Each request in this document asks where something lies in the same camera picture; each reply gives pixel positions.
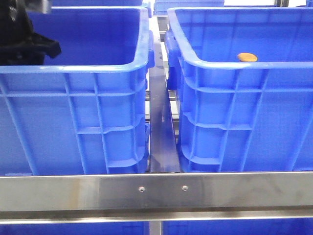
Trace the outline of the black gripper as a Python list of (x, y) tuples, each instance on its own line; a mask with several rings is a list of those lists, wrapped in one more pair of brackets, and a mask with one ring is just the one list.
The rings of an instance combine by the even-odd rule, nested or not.
[(62, 52), (58, 41), (34, 33), (23, 0), (0, 1), (0, 46), (2, 66), (43, 65)]

